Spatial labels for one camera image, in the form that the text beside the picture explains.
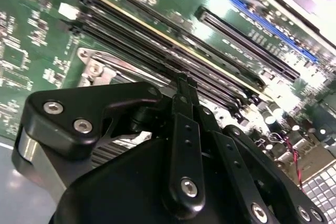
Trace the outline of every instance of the black pcie slot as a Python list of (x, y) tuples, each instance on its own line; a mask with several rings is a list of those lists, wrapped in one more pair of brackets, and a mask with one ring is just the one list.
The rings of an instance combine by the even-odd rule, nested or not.
[[(105, 12), (109, 13), (110, 11), (113, 11), (113, 9), (108, 6), (106, 3), (100, 1), (100, 0), (80, 0), (82, 1), (82, 3), (84, 5), (93, 5), (96, 6), (98, 8), (103, 8)], [(189, 40), (191, 40), (194, 44), (196, 44), (196, 48), (203, 51), (203, 53), (205, 54), (213, 54), (221, 59), (223, 59), (224, 61), (226, 61), (227, 63), (229, 63), (230, 65), (232, 65), (233, 67), (235, 67), (236, 69), (238, 69), (238, 71), (240, 72), (241, 76), (244, 76), (246, 78), (249, 78), (252, 82), (254, 82), (257, 86), (259, 86), (261, 89), (265, 88), (265, 83), (253, 72), (251, 72), (249, 69), (247, 69), (246, 67), (237, 64), (235, 61), (233, 61), (232, 59), (226, 57), (221, 51), (215, 49), (214, 47), (208, 45), (207, 43), (203, 42), (202, 40), (200, 40), (199, 38), (197, 38), (196, 36), (192, 35), (191, 33), (189, 33), (187, 30), (185, 30), (184, 28), (180, 27), (179, 25), (175, 24), (174, 22), (170, 21), (168, 18), (166, 18), (165, 16), (161, 15), (160, 13), (154, 11), (153, 9), (147, 7), (146, 5), (136, 1), (136, 0), (127, 0), (130, 4), (132, 4), (134, 7), (140, 9), (141, 11), (143, 11), (144, 15), (147, 16), (151, 16), (154, 19), (162, 22), (163, 24), (166, 24), (167, 26), (169, 26), (170, 28), (174, 29), (178, 34), (180, 34), (181, 36), (183, 35), (184, 37), (188, 38)]]
[[(106, 17), (102, 16), (102, 15), (98, 15), (97, 13), (90, 13), (89, 15), (90, 17), (88, 18), (90, 20), (91, 23), (94, 23), (95, 25), (99, 26), (99, 27), (104, 27), (104, 29), (108, 30), (108, 31), (112, 31), (114, 33), (118, 33), (120, 37), (119, 39), (127, 42), (128, 44), (133, 44), (133, 45), (138, 45), (137, 48), (143, 49), (146, 52), (149, 52), (151, 55), (156, 55), (156, 56), (160, 56), (161, 59), (167, 59), (167, 58), (172, 58), (173, 56), (168, 56), (169, 53), (166, 52), (162, 47), (161, 44), (159, 44), (158, 41), (154, 40), (156, 43), (152, 43), (150, 40), (145, 39), (143, 37), (141, 37), (139, 34), (137, 34), (135, 31), (130, 31), (128, 29), (126, 29), (125, 27), (122, 27), (121, 25), (117, 24), (117, 23), (113, 23), (111, 20), (107, 19)], [(184, 53), (180, 52), (179, 55), (183, 56), (183, 58), (187, 59), (188, 55), (185, 55)], [(174, 68), (178, 69), (178, 67), (181, 65), (181, 61), (178, 63), (178, 66), (174, 66)], [(219, 92), (222, 93), (222, 95), (224, 97), (226, 97), (227, 100), (230, 101), (230, 103), (235, 103), (235, 100), (238, 99), (237, 97), (239, 97), (240, 102), (242, 104), (246, 104), (247, 101), (246, 99), (244, 99), (241, 95), (236, 94), (233, 95), (233, 92), (228, 92), (226, 89), (223, 89), (223, 85), (221, 85), (218, 81), (214, 81), (211, 78), (207, 77), (207, 74), (202, 73), (199, 69), (188, 65), (186, 66), (188, 69), (188, 72), (198, 72), (198, 76), (204, 76), (205, 78), (203, 79), (203, 82), (207, 82), (208, 85), (212, 86), (213, 89), (217, 89)]]
[(228, 37), (232, 44), (242, 49), (251, 57), (259, 60), (265, 67), (280, 74), (287, 80), (294, 82), (300, 77), (300, 73), (295, 71), (295, 69), (291, 68), (275, 55), (269, 53), (262, 46), (249, 39), (238, 29), (216, 16), (208, 9), (200, 7), (195, 16), (200, 22), (220, 32), (225, 37)]
[[(150, 34), (150, 35), (145, 34), (145, 36), (150, 38), (151, 40), (155, 41), (156, 44), (152, 44), (147, 39), (142, 38), (141, 36), (139, 36), (135, 32), (135, 30), (134, 31), (127, 30), (126, 28), (124, 28), (124, 27), (122, 27), (122, 26), (120, 26), (116, 23), (113, 23), (111, 20), (107, 19), (106, 17), (104, 17), (102, 15), (99, 15), (96, 12), (91, 12), (89, 14), (88, 19), (90, 20), (90, 22), (95, 23), (95, 24), (97, 24), (101, 27), (104, 27), (105, 29), (118, 31), (123, 36), (129, 37), (130, 39), (132, 39), (131, 43), (133, 43), (134, 45), (139, 43), (142, 48), (145, 48), (146, 52), (151, 52), (152, 54), (154, 54), (156, 56), (161, 56), (162, 58), (168, 57), (168, 52), (165, 52), (163, 48), (164, 47), (165, 48), (167, 48), (167, 47), (170, 48), (170, 45), (168, 45), (168, 44), (161, 45), (160, 42), (162, 42), (162, 41), (160, 41), (160, 42), (157, 41), (156, 38), (153, 38), (152, 34)], [(184, 59), (193, 60), (193, 59), (190, 58), (189, 55), (185, 54), (184, 52), (178, 51), (177, 54), (180, 55), (180, 56), (183, 56)], [(206, 68), (202, 68), (202, 69), (204, 69), (206, 72), (212, 73), (211, 69), (206, 69)], [(207, 81), (210, 82), (210, 83), (214, 82), (214, 80), (211, 80), (210, 78), (206, 77), (205, 79), (207, 79)], [(226, 96), (228, 99), (231, 99), (232, 103), (235, 102), (237, 97), (239, 97), (239, 100), (242, 104), (247, 103), (247, 100), (242, 95), (240, 95), (239, 93), (235, 93), (235, 92), (230, 91), (230, 90), (222, 89), (222, 85), (219, 81), (217, 81), (216, 88), (220, 92), (222, 92), (223, 95)]]
[[(80, 30), (81, 33), (100, 41), (101, 43), (107, 45), (108, 47), (113, 48), (113, 50), (118, 50), (119, 52), (123, 54), (128, 54), (130, 56), (136, 57), (137, 60), (142, 61), (143, 64), (146, 65), (148, 68), (152, 69), (152, 71), (158, 72), (159, 74), (161, 74), (162, 76), (165, 76), (168, 79), (174, 78), (175, 73), (176, 73), (175, 69), (170, 69), (170, 71), (168, 72), (166, 68), (160, 67), (160, 64), (164, 64), (166, 67), (175, 65), (179, 68), (179, 71), (185, 71), (185, 72), (188, 71), (184, 69), (183, 66), (179, 64), (178, 62), (170, 61), (168, 64), (166, 64), (162, 60), (158, 60), (158, 61), (149, 60), (148, 57), (150, 57), (150, 59), (152, 57), (147, 53), (144, 54), (144, 51), (140, 50), (138, 46), (131, 47), (125, 43), (126, 40), (124, 40), (124, 38), (115, 39), (114, 36), (111, 36), (111, 33), (106, 34), (104, 33), (102, 29), (99, 29), (97, 27), (86, 25), (86, 24), (79, 24), (79, 23), (76, 23), (72, 26), (71, 24), (67, 22), (64, 22), (64, 23), (68, 25), (69, 30), (72, 30), (73, 28), (75, 30)], [(205, 85), (212, 86), (212, 88), (215, 89), (215, 87), (212, 85), (211, 82), (205, 83)], [(223, 100), (224, 97), (220, 98), (220, 96), (217, 94), (214, 94), (214, 92), (200, 92), (200, 95), (209, 99), (212, 102), (215, 102), (221, 105), (224, 108), (231, 109), (231, 110), (233, 109), (233, 111), (238, 111), (237, 107), (235, 107), (233, 104), (230, 104), (230, 102)]]

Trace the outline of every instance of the black dimm slot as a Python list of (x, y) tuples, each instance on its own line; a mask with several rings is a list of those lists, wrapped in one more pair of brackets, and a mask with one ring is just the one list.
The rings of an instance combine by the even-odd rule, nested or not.
[(171, 20), (169, 20), (168, 18), (166, 18), (165, 16), (163, 16), (162, 14), (160, 14), (159, 12), (153, 10), (152, 8), (146, 6), (145, 4), (137, 1), (137, 0), (127, 0), (129, 3), (131, 3), (133, 6), (135, 6), (136, 8), (142, 10), (145, 14), (150, 14), (152, 17), (154, 17), (155, 19), (157, 19), (158, 21), (166, 24), (167, 26), (171, 27), (172, 29), (174, 29), (176, 32), (180, 33), (181, 35), (187, 37), (188, 39), (192, 40), (194, 43), (196, 43), (198, 45), (199, 49), (205, 49), (206, 51), (222, 58), (223, 60), (225, 60), (226, 62), (228, 62), (230, 65), (234, 66), (235, 68), (239, 69), (239, 70), (243, 70), (242, 74), (244, 75), (249, 75), (250, 78), (253, 78), (254, 81), (258, 82), (259, 85), (264, 85), (263, 81), (261, 79), (259, 79), (259, 77), (254, 74), (253, 72), (251, 72), (249, 69), (245, 68), (242, 65), (237, 64), (235, 61), (233, 61), (231, 58), (226, 57), (221, 51), (217, 50), (216, 48), (210, 46), (209, 44), (205, 43), (204, 41), (202, 41), (201, 39), (197, 38), (196, 36), (192, 35), (189, 31), (187, 31), (186, 29), (184, 29), (183, 27), (177, 25), (176, 23), (172, 22)]
[[(156, 47), (158, 47), (158, 45), (151, 44), (148, 40), (144, 40), (137, 33), (134, 33), (133, 31), (127, 30), (126, 28), (124, 28), (124, 27), (122, 27), (122, 26), (120, 26), (120, 25), (118, 25), (116, 23), (113, 23), (111, 20), (107, 19), (104, 16), (97, 16), (96, 13), (91, 13), (89, 15), (88, 19), (90, 20), (91, 23), (95, 23), (95, 24), (97, 24), (97, 25), (99, 25), (101, 27), (104, 27), (104, 29), (109, 29), (110, 31), (118, 31), (119, 34), (121, 34), (122, 36), (124, 36), (120, 40), (122, 40), (124, 42), (127, 41), (128, 44), (129, 43), (132, 43), (134, 45), (139, 44), (139, 48), (145, 48), (146, 52), (151, 52), (151, 54), (154, 54), (156, 56), (160, 56), (161, 55), (162, 58), (165, 58), (168, 55), (168, 52), (165, 52), (163, 49), (156, 48)], [(212, 84), (214, 82), (213, 79), (210, 79), (208, 77), (205, 77), (205, 79), (207, 80), (207, 82), (209, 83), (209, 85), (213, 86), (213, 84)], [(241, 103), (243, 103), (243, 104), (247, 103), (247, 101), (245, 101), (245, 99), (241, 95), (238, 94), (238, 97), (237, 96), (233, 97), (233, 93), (232, 92), (227, 92), (227, 90), (223, 89), (222, 85), (220, 84), (219, 81), (215, 81), (215, 82), (217, 82), (216, 89), (218, 89), (227, 99), (230, 99), (230, 101), (232, 103), (234, 103), (235, 102), (234, 99), (238, 99), (238, 97), (240, 98), (240, 102)]]
[[(96, 0), (95, 1), (88, 1), (88, 0), (82, 0), (82, 3), (84, 5), (93, 5), (93, 6), (100, 6), (100, 5), (104, 5), (105, 3)], [(162, 22), (163, 24), (166, 24), (167, 26), (171, 27), (172, 29), (174, 29), (176, 32), (178, 32), (180, 35), (183, 35), (185, 37), (187, 37), (189, 40), (193, 41), (193, 43), (195, 43), (197, 45), (197, 49), (203, 51), (203, 53), (205, 54), (213, 54), (219, 58), (221, 58), (222, 60), (228, 62), (231, 66), (235, 67), (236, 69), (238, 69), (240, 71), (240, 75), (244, 76), (246, 78), (249, 78), (253, 83), (255, 83), (257, 86), (259, 86), (261, 89), (265, 88), (265, 83), (253, 72), (251, 72), (249, 69), (247, 69), (246, 67), (244, 67), (243, 65), (239, 65), (237, 64), (235, 61), (233, 61), (232, 59), (226, 57), (221, 51), (215, 49), (214, 47), (208, 45), (207, 43), (203, 42), (202, 40), (200, 40), (199, 38), (197, 38), (196, 36), (192, 35), (191, 33), (189, 33), (187, 30), (185, 30), (184, 28), (180, 27), (179, 25), (173, 23), (172, 21), (170, 21), (168, 18), (164, 17), (163, 15), (161, 15), (160, 13), (154, 11), (153, 9), (145, 6), (144, 4), (136, 1), (136, 0), (127, 0), (130, 4), (132, 4), (133, 6), (135, 6), (136, 8), (142, 10), (143, 12), (151, 15), (154, 19)]]
[[(120, 21), (127, 21), (127, 24), (130, 25), (132, 24), (133, 27), (133, 23), (134, 21), (132, 19), (128, 20), (127, 17), (121, 17), (118, 13), (116, 12), (112, 12), (112, 10), (106, 10), (104, 9), (99, 9), (102, 10), (103, 12), (107, 12), (109, 13), (109, 15), (111, 15), (114, 18), (117, 18)], [(102, 21), (104, 26), (110, 26), (108, 23), (111, 23), (111, 21), (109, 19), (107, 19), (106, 17), (102, 16), (101, 13), (97, 13), (94, 10), (91, 10), (87, 17), (89, 17), (88, 19), (90, 20), (96, 20), (98, 22)], [(225, 82), (227, 82), (228, 84), (233, 85), (236, 89), (241, 90), (241, 92), (244, 93), (247, 92), (245, 87), (242, 86), (238, 86), (237, 83), (235, 83), (234, 81), (228, 80), (226, 78), (226, 76), (224, 76), (222, 73), (220, 73), (219, 71), (215, 70), (215, 69), (211, 69), (211, 67), (209, 67), (208, 65), (204, 64), (202, 61), (200, 61), (199, 59), (191, 56), (190, 54), (188, 54), (187, 52), (185, 52), (184, 50), (181, 50), (179, 48), (176, 48), (172, 43), (170, 43), (169, 41), (164, 40), (163, 38), (159, 38), (157, 34), (153, 33), (152, 31), (150, 31), (149, 29), (146, 29), (145, 27), (141, 27), (139, 24), (134, 24), (134, 30), (138, 30), (141, 34), (145, 34), (146, 37), (150, 38), (151, 40), (155, 41), (157, 44), (162, 45), (162, 47), (165, 48), (174, 48), (174, 51), (180, 55), (183, 56), (185, 59), (188, 59), (190, 61), (197, 61), (197, 63), (202, 66), (202, 69), (208, 71), (208, 73), (211, 73), (212, 75), (216, 76), (218, 79), (222, 79), (223, 81), (225, 80)], [(244, 103), (244, 100), (246, 100), (244, 97), (242, 97), (242, 95), (235, 93), (234, 94), (236, 97), (240, 97), (242, 103)]]
[(295, 71), (295, 69), (291, 68), (275, 55), (269, 53), (262, 46), (249, 39), (238, 29), (234, 28), (232, 25), (216, 16), (208, 9), (200, 7), (197, 10), (195, 16), (200, 22), (218, 31), (228, 38), (232, 44), (239, 47), (241, 50), (256, 60), (259, 60), (265, 67), (278, 73), (287, 80), (294, 82), (300, 77), (300, 73)]
[[(113, 37), (111, 37), (111, 36), (109, 36), (107, 34), (104, 34), (101, 29), (97, 29), (97, 28), (89, 26), (89, 25), (82, 25), (81, 30), (82, 30), (83, 34), (85, 34), (87, 36), (90, 36), (90, 37), (92, 37), (94, 39), (97, 39), (97, 40), (101, 41), (102, 43), (104, 43), (105, 45), (107, 45), (109, 47), (112, 46), (112, 48), (114, 50), (117, 48), (120, 51), (122, 51), (123, 53), (130, 54), (132, 56), (134, 56), (134, 55), (141, 55), (141, 54), (139, 54), (138, 47), (137, 47), (137, 49), (135, 51), (133, 51), (134, 49), (132, 49), (131, 47), (127, 47), (125, 45), (125, 43), (124, 44), (120, 44), (119, 43), (119, 39), (115, 40)], [(147, 57), (148, 57), (148, 55), (146, 55), (146, 56), (140, 56), (140, 58), (138, 58), (138, 59), (144, 60)], [(172, 73), (172, 74), (167, 74), (166, 73), (167, 72), (166, 69), (164, 69), (162, 71), (158, 71), (159, 65), (160, 65), (159, 61), (157, 61), (157, 62), (155, 62), (153, 64), (153, 62), (146, 60), (144, 64), (147, 65), (147, 66), (148, 66), (148, 64), (150, 64), (151, 66), (154, 66), (154, 67), (152, 67), (153, 71), (158, 72), (159, 74), (165, 76), (168, 79), (173, 79), (174, 75), (176, 73), (172, 69), (170, 71), (170, 73)], [(179, 65), (179, 71), (187, 71), (187, 70), (181, 69), (181, 65)], [(210, 101), (215, 102), (215, 103), (223, 106), (224, 108), (232, 108), (232, 109), (234, 108), (233, 106), (229, 106), (228, 102), (223, 101), (223, 97), (220, 99), (219, 96), (217, 94), (214, 94), (213, 92), (209, 92), (209, 91), (208, 92), (200, 92), (200, 94), (203, 97), (208, 98)]]

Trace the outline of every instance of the memory slot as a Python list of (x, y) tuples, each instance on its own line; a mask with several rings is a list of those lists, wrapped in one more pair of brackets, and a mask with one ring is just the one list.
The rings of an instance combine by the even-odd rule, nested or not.
[(258, 14), (252, 13), (248, 10), (247, 5), (243, 3), (240, 0), (229, 0), (233, 6), (238, 8), (240, 11), (242, 11), (244, 14), (246, 14), (248, 17), (250, 17), (252, 20), (257, 22), (259, 25), (263, 26), (266, 30), (268, 30), (270, 33), (278, 36), (284, 43), (286, 43), (289, 47), (291, 47), (293, 50), (304, 56), (305, 58), (311, 60), (312, 62), (318, 62), (318, 59), (312, 55), (309, 51), (299, 48), (293, 40), (288, 38), (285, 34), (283, 34), (281, 31), (279, 31), (271, 22), (266, 20), (265, 18), (259, 16)]
[[(162, 35), (162, 33), (159, 32), (158, 30), (156, 30), (155, 28), (150, 27), (146, 23), (138, 20), (136, 17), (132, 16), (131, 14), (127, 13), (126, 11), (121, 10), (119, 7), (115, 6), (114, 4), (112, 4), (111, 2), (109, 2), (107, 0), (78, 0), (78, 1), (82, 2), (82, 4), (85, 5), (85, 6), (92, 6), (94, 8), (97, 7), (99, 9), (103, 9), (104, 12), (107, 12), (109, 14), (122, 15), (122, 18), (125, 20), (125, 22), (132, 21), (134, 24), (137, 24), (138, 26), (142, 26), (142, 28), (147, 28), (147, 30), (150, 30), (150, 31), (154, 32), (157, 36), (159, 36), (161, 38), (164, 37), (166, 39), (166, 41), (169, 41), (170, 44), (173, 45), (173, 47), (181, 48), (182, 50), (188, 52), (189, 54), (193, 54), (194, 58), (197, 58), (197, 59), (201, 60), (203, 62), (203, 64), (208, 64), (208, 65), (212, 66), (214, 69), (216, 69), (217, 72), (220, 72), (220, 74), (222, 76), (226, 76), (225, 77), (226, 80), (228, 80), (232, 83), (238, 84), (239, 86), (243, 86), (244, 89), (248, 89), (249, 92), (252, 92), (254, 94), (262, 94), (262, 90), (265, 87), (265, 83), (255, 73), (253, 73), (249, 69), (247, 69), (247, 68), (245, 68), (245, 67), (243, 67), (243, 66), (241, 66), (241, 65), (239, 65), (235, 62), (232, 62), (234, 64), (234, 66), (233, 65), (232, 66), (237, 67), (239, 69), (240, 73), (232, 74), (232, 73), (230, 73), (230, 68), (226, 68), (225, 66), (223, 66), (223, 67), (222, 66), (221, 67), (220, 66), (215, 66), (212, 62), (209, 62), (209, 59), (207, 58), (206, 54), (213, 54), (215, 52), (216, 56), (218, 56), (219, 58), (223, 58), (224, 54), (222, 52), (219, 52), (216, 49), (210, 47), (208, 44), (204, 43), (203, 41), (199, 40), (195, 36), (191, 35), (187, 31), (185, 31), (183, 28), (174, 24), (169, 19), (165, 18), (161, 14), (158, 14), (154, 10), (152, 10), (152, 9), (150, 9), (150, 8), (144, 6), (144, 5), (141, 5), (141, 4), (139, 5), (139, 3), (137, 1), (130, 0), (130, 3), (131, 4), (135, 3), (135, 7), (140, 8), (145, 13), (148, 12), (149, 17), (154, 18), (154, 20), (162, 21), (162, 23), (172, 27), (175, 31), (177, 31), (181, 35), (181, 37), (183, 35), (184, 37), (187, 37), (188, 39), (191, 39), (192, 41), (195, 41), (196, 51), (185, 47), (183, 44), (175, 41), (172, 38), (168, 38), (167, 36)], [(204, 52), (203, 52), (204, 56), (201, 56), (201, 55), (197, 54), (197, 50), (204, 50)], [(272, 100), (271, 98), (265, 97), (264, 95), (263, 95), (263, 97), (264, 97), (264, 99)]]
[[(197, 77), (202, 76), (202, 73), (199, 71), (191, 72), (190, 68), (185, 62), (179, 61), (178, 59), (175, 59), (173, 57), (165, 59), (160, 59), (160, 55), (155, 54), (155, 56), (152, 56), (148, 51), (141, 48), (141, 46), (138, 45), (129, 45), (131, 41), (128, 38), (125, 38), (123, 35), (121, 35), (120, 31), (121, 29), (118, 29), (117, 33), (114, 33), (113, 31), (109, 30), (106, 32), (102, 27), (99, 27), (93, 23), (91, 24), (83, 24), (80, 22), (75, 23), (69, 23), (66, 21), (63, 21), (63, 28), (67, 29), (68, 31), (81, 33), (86, 36), (90, 36), (101, 43), (107, 45), (110, 48), (113, 48), (113, 50), (118, 50), (122, 54), (128, 54), (130, 57), (136, 57), (136, 59), (140, 62), (142, 62), (143, 65), (146, 67), (152, 69), (152, 71), (157, 72), (161, 74), (162, 76), (168, 78), (168, 79), (174, 79), (174, 76), (177, 71), (182, 72), (188, 72), (190, 74), (190, 77)], [(208, 90), (208, 87), (210, 87), (212, 90), (217, 90), (217, 85), (215, 82), (208, 81), (208, 82), (201, 82), (199, 83), (200, 87), (203, 86), (204, 90)], [(235, 111), (238, 110), (238, 105), (232, 103), (232, 99), (226, 100), (228, 96), (220, 92), (221, 88), (218, 90), (218, 94), (215, 92), (205, 92), (201, 93), (201, 95), (207, 99), (209, 99), (211, 102), (214, 102), (224, 108), (227, 109), (234, 109)]]
[(183, 27), (177, 25), (173, 21), (171, 21), (169, 18), (165, 17), (164, 15), (160, 14), (159, 12), (153, 10), (152, 8), (148, 7), (147, 5), (141, 3), (137, 0), (127, 0), (129, 3), (131, 3), (133, 6), (135, 6), (137, 9), (140, 9), (143, 11), (143, 15), (147, 15), (149, 18), (154, 18), (155, 20), (160, 21), (161, 23), (169, 26), (179, 34), (183, 35), (187, 39), (191, 40), (194, 44), (197, 45), (197, 48), (202, 50), (204, 53), (210, 53), (214, 54), (217, 57), (222, 58), (224, 61), (226, 61), (229, 65), (239, 69), (241, 73), (245, 76), (249, 76), (251, 78), (254, 78), (255, 80), (258, 79), (258, 76), (255, 75), (253, 72), (251, 72), (249, 69), (245, 68), (244, 66), (236, 63), (234, 60), (232, 60), (230, 57), (227, 57), (223, 52), (217, 50), (216, 48), (210, 46), (209, 44), (205, 43), (201, 39), (197, 38), (195, 35), (191, 34), (189, 31), (184, 29)]
[[(123, 29), (125, 29), (121, 27), (120, 25), (118, 25), (117, 23), (113, 23), (110, 19), (107, 19), (106, 17), (104, 17), (100, 11), (101, 9), (97, 10), (96, 12), (91, 10), (91, 12), (87, 13), (86, 19), (88, 18), (90, 22), (97, 23), (104, 28), (114, 29), (116, 31), (122, 31)], [(125, 17), (123, 16), (119, 16), (119, 15), (118, 16), (112, 15), (112, 16), (117, 17), (120, 21), (123, 21), (123, 22), (127, 21)], [(217, 71), (216, 69), (211, 68), (210, 66), (205, 64), (203, 61), (199, 60), (198, 58), (195, 58), (192, 54), (189, 54), (187, 51), (183, 50), (182, 48), (176, 47), (170, 41), (165, 40), (164, 38), (158, 36), (156, 33), (153, 33), (152, 31), (145, 29), (137, 24), (135, 24), (136, 26), (134, 26), (134, 24), (130, 22), (127, 22), (127, 24), (128, 26), (132, 27), (132, 30), (125, 31), (125, 35), (127, 36), (127, 35), (134, 33), (133, 38), (137, 38), (138, 40), (138, 41), (133, 40), (133, 43), (138, 43), (142, 41), (141, 42), (142, 45), (146, 47), (148, 46), (149, 42), (152, 41), (153, 45), (150, 50), (153, 50), (153, 48), (157, 48), (155, 52), (156, 54), (167, 55), (167, 52), (162, 52), (162, 51), (169, 49), (170, 52), (173, 51), (177, 53), (179, 56), (182, 56), (184, 59), (187, 59), (193, 62), (196, 61), (201, 69), (206, 70), (207, 75), (212, 74), (216, 76), (218, 79), (221, 79), (223, 82), (226, 82), (229, 86), (234, 86), (236, 89), (240, 90), (242, 93), (245, 93), (246, 95), (250, 95), (248, 90), (246, 90), (244, 86), (240, 85), (240, 83), (237, 83), (229, 79), (227, 76), (223, 75), (221, 72)]]
[(233, 45), (240, 48), (244, 53), (260, 61), (266, 68), (281, 75), (287, 80), (294, 82), (300, 77), (300, 73), (295, 71), (281, 59), (268, 52), (262, 46), (248, 38), (238, 29), (225, 22), (208, 9), (200, 7), (195, 16), (200, 22), (221, 33)]

